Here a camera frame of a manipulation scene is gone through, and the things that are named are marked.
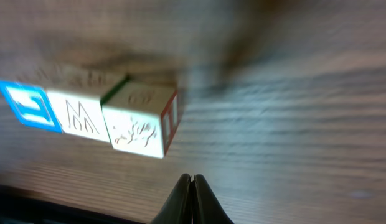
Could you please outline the blue faced wooden letter block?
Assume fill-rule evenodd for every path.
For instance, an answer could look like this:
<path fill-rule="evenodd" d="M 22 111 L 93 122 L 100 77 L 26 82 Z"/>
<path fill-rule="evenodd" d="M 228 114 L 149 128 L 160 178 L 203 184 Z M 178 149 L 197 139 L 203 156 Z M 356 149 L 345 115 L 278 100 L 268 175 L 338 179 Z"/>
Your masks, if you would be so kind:
<path fill-rule="evenodd" d="M 25 126 L 61 133 L 46 90 L 62 81 L 62 68 L 43 65 L 26 70 L 11 80 L 0 78 L 0 92 L 16 118 Z"/>

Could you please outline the wooden block with fish drawing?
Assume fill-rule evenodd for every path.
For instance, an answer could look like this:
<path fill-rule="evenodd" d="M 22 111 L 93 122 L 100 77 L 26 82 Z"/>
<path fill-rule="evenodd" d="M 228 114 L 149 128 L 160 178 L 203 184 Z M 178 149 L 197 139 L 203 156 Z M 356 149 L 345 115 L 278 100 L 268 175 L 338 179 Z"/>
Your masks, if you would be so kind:
<path fill-rule="evenodd" d="M 130 81 L 102 106 L 114 149 L 162 159 L 180 122 L 177 89 Z"/>

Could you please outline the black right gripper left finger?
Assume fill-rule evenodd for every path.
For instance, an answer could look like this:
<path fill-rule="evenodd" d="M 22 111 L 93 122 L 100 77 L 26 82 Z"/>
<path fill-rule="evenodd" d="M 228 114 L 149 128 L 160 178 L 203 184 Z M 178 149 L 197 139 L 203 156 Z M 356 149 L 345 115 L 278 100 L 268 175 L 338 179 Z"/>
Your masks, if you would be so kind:
<path fill-rule="evenodd" d="M 191 176 L 182 174 L 150 224 L 191 224 Z"/>

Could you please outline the wooden block with M outline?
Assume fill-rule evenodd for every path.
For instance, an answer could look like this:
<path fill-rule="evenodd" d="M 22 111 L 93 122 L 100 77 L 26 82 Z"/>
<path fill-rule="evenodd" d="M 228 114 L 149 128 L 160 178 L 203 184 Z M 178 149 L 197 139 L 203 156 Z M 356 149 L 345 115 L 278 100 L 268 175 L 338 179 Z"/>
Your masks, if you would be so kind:
<path fill-rule="evenodd" d="M 94 70 L 69 71 L 46 90 L 62 131 L 109 142 L 102 106 L 127 81 L 125 74 Z"/>

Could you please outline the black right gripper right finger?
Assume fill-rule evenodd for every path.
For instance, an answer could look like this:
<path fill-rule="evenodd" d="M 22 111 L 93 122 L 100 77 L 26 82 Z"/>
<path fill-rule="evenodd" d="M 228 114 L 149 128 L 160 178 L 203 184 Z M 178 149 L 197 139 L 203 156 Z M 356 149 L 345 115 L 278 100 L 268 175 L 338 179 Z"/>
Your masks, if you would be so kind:
<path fill-rule="evenodd" d="M 193 224 L 233 224 L 203 175 L 195 175 L 191 187 Z"/>

